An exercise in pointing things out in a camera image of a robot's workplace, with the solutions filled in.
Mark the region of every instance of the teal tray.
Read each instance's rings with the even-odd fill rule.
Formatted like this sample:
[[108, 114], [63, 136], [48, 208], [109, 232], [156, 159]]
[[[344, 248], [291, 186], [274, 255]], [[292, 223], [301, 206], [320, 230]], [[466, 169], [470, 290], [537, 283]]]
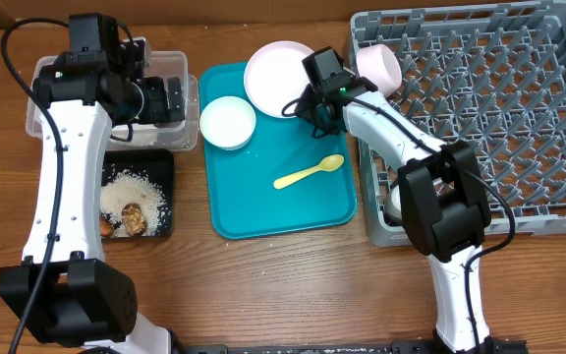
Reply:
[[[207, 70], [200, 78], [200, 111], [216, 98], [244, 91], [246, 63]], [[229, 239], [314, 229], [348, 222], [358, 206], [344, 135], [311, 137], [312, 126], [298, 118], [256, 113], [251, 140], [227, 151], [204, 141], [206, 179], [213, 227]], [[314, 166], [333, 153], [344, 155], [334, 172], [318, 172], [275, 190], [274, 180]]]

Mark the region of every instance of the clear plastic container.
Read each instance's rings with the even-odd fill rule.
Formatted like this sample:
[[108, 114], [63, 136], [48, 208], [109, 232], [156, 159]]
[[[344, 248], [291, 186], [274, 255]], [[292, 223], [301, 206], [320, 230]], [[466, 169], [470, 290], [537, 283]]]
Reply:
[[[43, 66], [53, 63], [54, 60], [56, 60], [56, 56], [41, 58], [36, 63], [32, 80], [36, 79]], [[143, 75], [145, 77], [157, 76], [162, 78], [166, 83], [166, 89], [167, 78], [180, 78], [183, 85], [183, 98], [185, 99], [185, 120], [163, 127], [134, 124], [133, 129], [135, 133], [131, 142], [123, 143], [110, 140], [106, 149], [167, 148], [172, 151], [185, 151], [194, 148], [198, 141], [198, 80], [196, 77], [189, 75], [187, 69], [187, 56], [183, 52], [152, 51], [150, 54], [150, 65], [143, 69]], [[42, 138], [40, 111], [36, 109], [36, 105], [30, 99], [28, 99], [26, 132], [33, 137]], [[128, 128], [126, 126], [115, 127], [113, 128], [113, 135], [119, 138], [126, 138], [128, 136]]]

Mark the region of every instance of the black tray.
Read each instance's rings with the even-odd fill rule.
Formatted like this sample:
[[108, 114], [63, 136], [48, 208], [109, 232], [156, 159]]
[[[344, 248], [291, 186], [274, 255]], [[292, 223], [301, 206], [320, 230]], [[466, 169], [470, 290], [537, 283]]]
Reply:
[[[113, 182], [117, 174], [126, 169], [133, 174], [147, 177], [150, 183], [159, 186], [165, 200], [160, 208], [167, 207], [168, 210], [164, 216], [160, 216], [160, 224], [154, 234], [143, 237], [169, 236], [174, 228], [174, 155], [163, 148], [107, 151], [102, 168], [102, 187]], [[108, 239], [119, 240], [130, 237]]]

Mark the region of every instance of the wooden table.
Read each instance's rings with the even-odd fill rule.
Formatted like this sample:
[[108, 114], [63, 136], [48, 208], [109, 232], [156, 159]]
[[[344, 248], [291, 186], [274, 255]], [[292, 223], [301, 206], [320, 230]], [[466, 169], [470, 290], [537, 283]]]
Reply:
[[[156, 50], [184, 51], [190, 72], [199, 77], [213, 65], [246, 61], [274, 40], [341, 51], [347, 28], [313, 23], [132, 32], [145, 35]], [[20, 30], [11, 38], [10, 55], [30, 80], [41, 56], [58, 54], [68, 43], [62, 29]], [[20, 262], [36, 202], [41, 146], [24, 129], [27, 101], [0, 57], [0, 266]], [[349, 147], [359, 196], [353, 139]], [[104, 243], [107, 262], [133, 279], [140, 310], [155, 324], [173, 328], [185, 344], [229, 346], [431, 336], [436, 306], [426, 259], [411, 247], [374, 247], [360, 197], [355, 217], [344, 226], [228, 242], [211, 226], [202, 144], [175, 159], [172, 236]], [[518, 237], [507, 250], [484, 258], [481, 279], [495, 337], [527, 339], [531, 353], [566, 353], [566, 235]], [[0, 353], [17, 322], [0, 299]], [[39, 345], [27, 332], [22, 344], [20, 353], [78, 352]]]

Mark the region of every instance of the plastic tray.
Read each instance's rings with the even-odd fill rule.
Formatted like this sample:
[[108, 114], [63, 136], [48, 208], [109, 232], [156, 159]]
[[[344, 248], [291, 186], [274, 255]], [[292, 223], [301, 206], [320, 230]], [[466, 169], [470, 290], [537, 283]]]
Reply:
[[[403, 83], [392, 104], [424, 131], [467, 140], [481, 174], [511, 204], [518, 232], [566, 233], [566, 2], [359, 13], [349, 60], [377, 43], [392, 48]], [[409, 244], [383, 215], [396, 173], [360, 142], [369, 239]], [[487, 234], [506, 233], [494, 200]]]
[[[202, 108], [222, 96], [248, 100], [246, 63], [207, 70], [200, 78]], [[255, 108], [249, 142], [222, 150], [204, 142], [213, 227], [229, 239], [243, 239], [342, 224], [357, 209], [351, 162], [344, 135], [316, 140], [300, 119], [267, 116]], [[342, 167], [318, 172], [277, 191], [274, 180], [318, 164], [332, 153], [344, 155]]]
[[[113, 182], [115, 176], [125, 170], [145, 177], [150, 183], [157, 185], [165, 200], [165, 203], [158, 208], [158, 212], [161, 213], [160, 224], [152, 235], [142, 237], [171, 235], [174, 228], [174, 155], [172, 152], [163, 148], [108, 151], [104, 155], [102, 166], [102, 187]], [[121, 223], [115, 224], [113, 228], [117, 229], [120, 225]], [[114, 234], [107, 239], [135, 238], [129, 237], [125, 232], [123, 234], [125, 236]]]
[[[43, 66], [53, 63], [55, 59], [55, 56], [41, 58], [36, 64], [32, 80], [36, 79]], [[107, 150], [166, 148], [172, 151], [184, 151], [196, 146], [199, 118], [198, 80], [188, 73], [187, 57], [180, 51], [152, 51], [150, 54], [150, 64], [149, 67], [143, 69], [145, 77], [158, 76], [167, 79], [168, 77], [178, 76], [181, 80], [183, 95], [186, 100], [185, 121], [163, 128], [134, 124], [135, 134], [131, 142], [124, 143], [110, 140], [106, 147]], [[30, 99], [28, 99], [26, 132], [36, 138], [42, 137], [40, 112]], [[128, 128], [126, 126], [115, 127], [113, 135], [119, 138], [126, 138], [128, 136]]]

